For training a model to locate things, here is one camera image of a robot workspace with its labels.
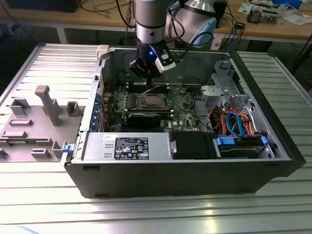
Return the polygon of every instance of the workbench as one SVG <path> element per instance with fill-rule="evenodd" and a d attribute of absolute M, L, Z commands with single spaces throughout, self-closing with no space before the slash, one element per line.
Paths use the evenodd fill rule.
<path fill-rule="evenodd" d="M 100 3 L 111 2 L 110 0 L 94 0 L 95 5 Z M 119 0 L 120 5 L 125 4 L 126 0 Z M 248 40 L 264 40 L 264 41 L 280 41 L 305 43 L 312 32 L 311 24 L 298 26 L 284 19 L 278 19 L 277 24 L 247 23 L 247 15 L 239 13 L 239 5 L 242 0 L 229 0 L 232 14 L 238 21 L 245 23 L 246 27 L 242 39 Z M 116 4 L 107 4 L 101 6 L 101 9 L 115 7 Z M 93 10 L 94 6 L 91 0 L 84 4 L 86 9 Z M 126 15 L 127 6 L 121 6 L 124 16 Z M 88 12 L 82 8 L 78 8 L 75 13 L 64 13 L 54 11 L 40 10 L 23 10 L 23 9 L 8 9 L 12 16 L 22 25 L 53 27 L 56 28 L 58 37 L 61 43 L 68 43 L 65 29 L 89 29 L 89 30 L 106 30 L 106 31 L 126 31 L 126 27 L 122 22 L 117 8 L 110 10 L 106 16 L 99 15 L 95 12 Z M 300 10 L 311 11 L 312 6 L 302 5 Z M 0 7 L 0 23 L 2 25 L 14 24 L 14 21 L 8 17 L 4 10 Z M 214 31 L 214 41 L 211 49 L 217 50 L 221 40 L 227 34 L 231 33 L 231 29 L 225 20 L 222 21 L 221 27 Z"/>
<path fill-rule="evenodd" d="M 14 98 L 42 105 L 34 94 L 39 84 L 49 85 L 60 105 L 86 106 L 96 50 L 37 46 L 0 97 L 0 124 Z M 255 194 L 86 199 L 59 162 L 0 163 L 0 223 L 40 234 L 311 233 L 312 99 L 278 58 L 238 54 L 307 161 L 290 177 L 275 178 Z"/>

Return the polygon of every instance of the wooden table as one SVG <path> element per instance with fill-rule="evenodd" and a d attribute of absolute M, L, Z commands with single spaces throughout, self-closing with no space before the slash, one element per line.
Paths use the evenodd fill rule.
<path fill-rule="evenodd" d="M 259 23 L 253 24 L 247 22 L 247 14 L 239 13 L 240 5 L 244 3 L 243 0 L 228 0 L 229 7 L 236 20 L 246 24 L 242 39 L 249 40 L 265 40 L 265 41 L 280 41 L 280 42 L 298 42 L 304 43 L 312 33 L 312 24 L 296 25 L 283 18 L 279 18 L 277 24 L 272 23 Z M 302 4 L 299 8 L 300 11 L 312 11 L 312 6 Z M 216 35 L 212 44 L 212 49 L 217 49 L 221 40 L 226 34 L 231 33 L 231 28 L 228 26 L 227 21 L 223 20 L 221 27 L 215 29 Z"/>
<path fill-rule="evenodd" d="M 111 0 L 94 0 L 95 5 L 100 3 L 111 2 Z M 126 0 L 119 0 L 120 5 L 126 4 Z M 237 12 L 242 0 L 229 0 L 230 8 L 237 21 L 245 23 L 246 27 L 242 39 L 250 40 L 266 40 L 266 41 L 282 41 L 304 43 L 312 32 L 311 24 L 301 26 L 290 23 L 284 19 L 278 19 L 277 24 L 247 23 L 247 15 Z M 106 4 L 100 6 L 100 9 L 115 7 L 116 4 Z M 88 0 L 84 7 L 90 10 L 94 9 L 92 0 Z M 40 10 L 23 10 L 9 9 L 10 14 L 18 20 L 22 25 L 54 27 L 56 28 L 61 43 L 67 43 L 64 29 L 91 29 L 91 30 L 107 30 L 107 31 L 125 31 L 126 27 L 122 22 L 117 8 L 110 10 L 108 14 L 100 15 L 95 12 L 88 12 L 82 8 L 78 8 L 75 13 L 64 13 L 55 11 Z M 126 15 L 127 6 L 121 7 L 124 16 Z M 300 10 L 311 11 L 312 6 L 302 5 Z M 4 25 L 14 24 L 14 21 L 8 17 L 4 10 L 0 7 L 0 23 Z M 227 22 L 223 20 L 221 27 L 214 31 L 214 41 L 212 49 L 218 49 L 221 40 L 231 32 Z"/>

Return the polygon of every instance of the warning label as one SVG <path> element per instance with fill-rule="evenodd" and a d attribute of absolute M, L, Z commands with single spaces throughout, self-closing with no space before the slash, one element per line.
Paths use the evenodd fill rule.
<path fill-rule="evenodd" d="M 147 137 L 117 137 L 115 147 L 116 160 L 149 159 Z"/>

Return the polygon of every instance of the motherboard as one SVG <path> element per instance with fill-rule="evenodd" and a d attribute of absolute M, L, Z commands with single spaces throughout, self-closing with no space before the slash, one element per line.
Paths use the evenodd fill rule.
<path fill-rule="evenodd" d="M 118 87 L 104 96 L 106 132 L 199 131 L 187 86 Z"/>

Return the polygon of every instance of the cpu socket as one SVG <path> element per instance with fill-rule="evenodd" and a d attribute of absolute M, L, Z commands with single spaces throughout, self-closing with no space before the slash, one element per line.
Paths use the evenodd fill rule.
<path fill-rule="evenodd" d="M 168 110 L 163 94 L 143 94 L 140 96 L 141 110 Z"/>

